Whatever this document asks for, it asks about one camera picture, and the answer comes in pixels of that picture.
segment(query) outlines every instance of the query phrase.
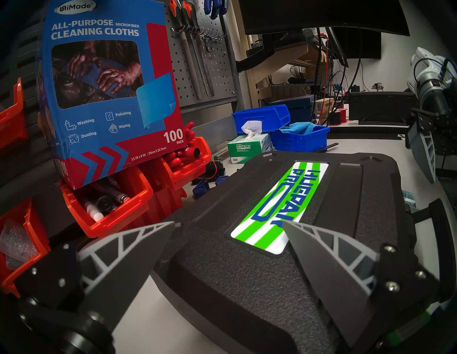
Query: green striped label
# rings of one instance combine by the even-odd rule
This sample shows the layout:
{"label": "green striped label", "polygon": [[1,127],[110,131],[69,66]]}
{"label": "green striped label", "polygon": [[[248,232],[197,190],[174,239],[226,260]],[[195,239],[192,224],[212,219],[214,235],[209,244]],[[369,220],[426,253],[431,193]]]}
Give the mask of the green striped label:
{"label": "green striped label", "polygon": [[273,254],[289,241],[284,220],[300,221],[328,164],[296,162],[232,231],[231,236]]}

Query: computer monitor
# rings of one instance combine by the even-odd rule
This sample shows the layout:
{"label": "computer monitor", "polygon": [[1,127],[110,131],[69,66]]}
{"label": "computer monitor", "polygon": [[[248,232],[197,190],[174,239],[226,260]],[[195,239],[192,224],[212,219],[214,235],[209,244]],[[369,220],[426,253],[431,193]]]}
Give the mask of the computer monitor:
{"label": "computer monitor", "polygon": [[349,93],[349,119],[359,124],[407,125],[411,108],[419,108],[412,92]]}
{"label": "computer monitor", "polygon": [[246,34],[310,27],[359,27],[409,36],[399,0],[239,0]]}
{"label": "computer monitor", "polygon": [[381,59],[381,33],[372,30],[361,30],[362,53],[360,53],[360,34],[357,28],[334,27],[338,42],[347,59]]}

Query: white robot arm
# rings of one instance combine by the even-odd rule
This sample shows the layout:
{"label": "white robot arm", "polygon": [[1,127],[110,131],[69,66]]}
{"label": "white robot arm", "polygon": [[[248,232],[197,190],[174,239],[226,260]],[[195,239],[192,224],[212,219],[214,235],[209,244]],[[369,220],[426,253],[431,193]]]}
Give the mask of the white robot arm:
{"label": "white robot arm", "polygon": [[435,153],[457,153],[457,74],[452,61],[417,48],[411,58],[407,84],[420,109],[412,110],[406,146],[427,179],[434,183]]}

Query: white tissue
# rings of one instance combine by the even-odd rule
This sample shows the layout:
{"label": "white tissue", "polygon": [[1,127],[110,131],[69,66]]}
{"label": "white tissue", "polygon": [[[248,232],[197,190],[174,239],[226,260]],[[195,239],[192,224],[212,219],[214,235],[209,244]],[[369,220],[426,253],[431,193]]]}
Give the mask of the white tissue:
{"label": "white tissue", "polygon": [[248,135],[246,139],[251,139],[254,135],[262,134],[262,121],[247,121],[241,130]]}

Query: cleaning cloth box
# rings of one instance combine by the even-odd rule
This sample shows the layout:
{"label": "cleaning cloth box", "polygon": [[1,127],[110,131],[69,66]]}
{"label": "cleaning cloth box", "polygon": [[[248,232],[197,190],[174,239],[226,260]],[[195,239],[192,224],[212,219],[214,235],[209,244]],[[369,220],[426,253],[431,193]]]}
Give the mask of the cleaning cloth box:
{"label": "cleaning cloth box", "polygon": [[270,135],[258,134],[248,138],[240,135],[227,144],[230,160],[233,164],[244,164],[259,153],[271,151]]}
{"label": "cleaning cloth box", "polygon": [[40,121],[74,189],[186,146],[163,6],[50,2],[37,52]]}

